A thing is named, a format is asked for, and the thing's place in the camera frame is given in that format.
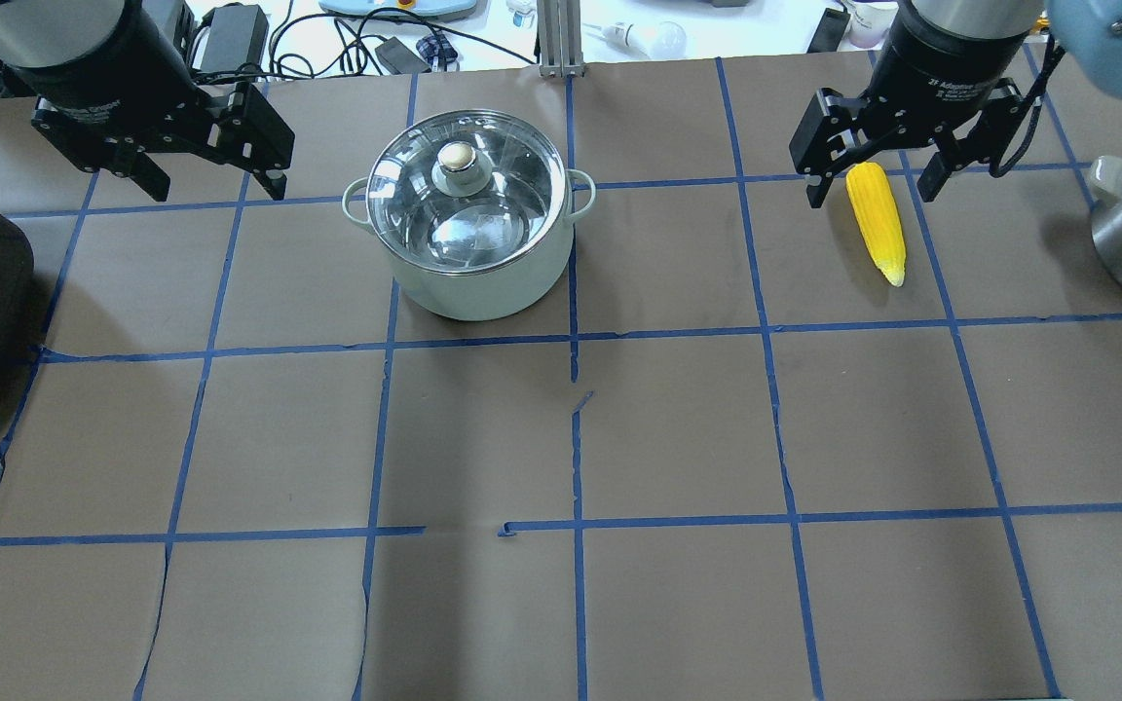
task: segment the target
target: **table surface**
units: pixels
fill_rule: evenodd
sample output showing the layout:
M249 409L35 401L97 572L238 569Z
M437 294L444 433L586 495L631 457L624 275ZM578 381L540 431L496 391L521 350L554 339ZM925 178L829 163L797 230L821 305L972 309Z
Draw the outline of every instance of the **table surface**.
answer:
M1024 164L936 203L886 155L894 289L785 148L868 72L273 84L280 203L190 156L151 203L0 101L43 343L0 390L0 698L1122 698L1122 290L1082 178L1122 105L1064 63ZM420 310L337 204L459 107L600 183L495 322Z

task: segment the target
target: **electronic device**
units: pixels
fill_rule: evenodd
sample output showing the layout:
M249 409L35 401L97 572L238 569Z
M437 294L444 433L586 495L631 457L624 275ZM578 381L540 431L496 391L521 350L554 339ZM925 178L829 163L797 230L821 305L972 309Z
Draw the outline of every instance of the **electronic device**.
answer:
M267 15L258 4L224 4L210 16L210 34L202 48L203 74L234 74L263 63L267 47Z
M993 177L1010 173L1028 150L1064 46L1092 83L1122 99L1122 0L1045 6L1055 34L1040 76L1020 93L1002 74L1041 17L1042 0L900 0L867 89L855 98L818 90L793 133L789 148L795 172L807 176L809 203L820 207L847 167L896 148L938 148L917 182L926 203L969 164L988 165ZM957 137L974 117L966 137ZM1026 117L1026 138L1009 157Z
M371 10L401 8L441 22L468 18L476 12L477 6L479 0L414 0L414 3L397 3L397 0L320 0L320 9L325 12L361 17Z
M76 168L107 168L164 201L171 178L150 154L193 154L245 169L284 199L294 135L250 83L257 68L245 80L228 68L221 77L234 85L215 96L195 83L165 26L167 34L142 0L82 0L80 12L56 12L49 0L0 1L0 58L39 94L33 126Z
M426 62L419 58L417 54L410 52L410 46L402 44L402 40L396 39L395 36L386 43L375 46L375 56L393 75L429 74L432 72L432 66L426 65Z
M834 10L829 8L820 18L816 26L816 34L811 35L808 44L810 54L828 54L838 52L838 44L843 43L843 35L846 34L847 22L852 21L850 12L846 10Z

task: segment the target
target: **black cable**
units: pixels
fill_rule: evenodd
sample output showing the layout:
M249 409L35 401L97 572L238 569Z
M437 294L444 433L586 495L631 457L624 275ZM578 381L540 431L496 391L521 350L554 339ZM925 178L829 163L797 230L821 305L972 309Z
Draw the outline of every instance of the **black cable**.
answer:
M288 24L288 19L293 17L293 3L294 0L288 0L288 10L284 13L284 19L282 19L279 26L276 27L276 30L270 33L270 37L267 39L268 57L272 58L272 62L275 62L276 45L279 44L279 37L284 36L284 26L286 26L286 24ZM267 67L272 71L279 71L275 63L268 63Z
M303 74L303 72L298 71L297 68L294 68L292 66L285 66L284 65L285 58L298 58L300 62L306 64L306 72L304 72ZM277 70L279 72L288 71L291 72L291 74L294 74L295 76L298 77L314 77L318 75L314 72L314 63L311 63L311 59L306 58L305 56L302 56L301 54L284 54L284 56L279 57L279 62L277 62Z
M379 17L379 15L384 15L384 13L387 13L387 12L395 12L395 15L394 15L394 17ZM498 52L503 52L505 54L508 54L512 57L521 59L521 62L523 62L523 63L528 63L528 65L535 65L535 59L534 58L525 57L522 54L513 52L512 48L505 48L505 46L502 46L499 44L494 43L494 40L487 40L487 39L485 39L481 36L475 36L472 34L468 34L468 33L463 33L463 31L460 31L460 30L456 30L456 28L452 28L450 26L442 26L441 24L429 21L429 19L420 17L420 15L416 15L414 12L410 12L410 10L402 10L402 9L397 9L397 8L378 8L378 9L371 10L370 12L368 12L366 15L349 15L349 13L343 13L343 12L318 12L318 13L312 13L312 15L303 15L303 17L300 17L300 18L289 19L288 22L285 22L283 26L279 27L279 30L278 30L279 34L276 36L275 44L272 44L272 46L270 46L270 54L272 54L273 62L275 62L277 45L279 45L279 41L284 39L285 33L288 31L289 28L293 28L294 26L296 26L297 24L303 22L303 21L309 21L309 19L313 19L313 18L350 18L350 19L360 19L359 31L355 33L355 39L357 39L359 36L362 36L361 31L365 31L365 29L366 29L366 21L369 21L369 19L375 19L375 21L386 21L386 22L393 22L393 24L408 24L408 26L424 26L424 27L427 27L429 30L432 30L432 35L436 35L440 31L447 31L447 33L452 34L454 36L465 37L465 39L477 40L477 43L484 44L486 46L490 46L491 48L496 48ZM371 63L375 63L374 56L371 56L371 55L368 54L368 58L370 59ZM275 66L274 63L273 63L272 67L276 68L276 71L277 71L277 66ZM352 74L352 75L361 75L361 71L356 71L355 74Z
M999 154L996 158L990 160L990 174L993 177L1002 177L1005 174L1010 174L1011 168L1014 168L1015 164L1019 164L1020 159L1024 157L1024 154L1028 154L1029 147L1032 146L1032 138L1037 133L1037 121L1041 119L1042 96L1046 94L1046 83L1050 80L1050 75L1054 74L1055 68L1059 67L1059 63L1064 59L1064 54L1067 54L1067 52L1063 46L1055 46L1055 35L1050 35L1046 40L1046 58L1042 59L1041 72L1037 74L1037 80L1033 81L1029 92L1026 92L1023 99L1020 100L1020 121L1017 121L1012 133L1019 131L1020 124L1023 123L1024 108L1032 105L1032 114L1029 114L1029 127L1024 131L1023 141L1020 142L1019 148L1015 148L1015 154L1012 154L1006 159L1006 163L1002 160L1002 156L1006 151Z

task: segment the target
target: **corn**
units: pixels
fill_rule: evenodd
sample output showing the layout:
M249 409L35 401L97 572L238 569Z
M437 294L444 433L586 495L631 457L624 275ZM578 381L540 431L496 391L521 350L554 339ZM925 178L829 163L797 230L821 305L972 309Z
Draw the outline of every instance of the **corn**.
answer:
M890 179L882 166L865 160L847 172L846 195L852 200L868 256L890 284L903 287L908 247L903 243L903 225L899 222L894 194L890 192Z

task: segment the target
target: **white table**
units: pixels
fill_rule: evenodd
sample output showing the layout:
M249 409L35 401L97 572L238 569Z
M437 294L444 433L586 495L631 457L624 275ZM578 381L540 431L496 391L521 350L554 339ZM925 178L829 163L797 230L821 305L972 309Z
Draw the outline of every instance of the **white table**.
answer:
M190 0L195 15L201 17L214 6L227 0ZM279 26L288 0L261 0L258 3L268 13L272 30ZM743 8L712 8L708 0L582 0L585 22L610 24L615 21L655 22L663 19L680 24L689 36L689 58L714 56L749 56L801 54L808 48L816 22L825 8L837 8L834 0L751 0ZM293 17L320 12L318 0L297 0ZM533 56L535 28L513 26L513 13L505 0L480 0L470 18L451 22L453 28L481 36L487 40L512 48L513 52ZM375 34L396 36L406 46L414 44L427 30L421 26L396 26L383 21L368 22ZM522 66L521 59L499 53L490 46L450 36L460 53L460 71L488 71ZM280 40L279 53L297 53L320 68L331 62L340 49L339 39L329 19L309 19L291 28ZM845 43L843 48L850 48ZM642 56L615 48L591 30L583 36L583 57L588 63L637 62Z

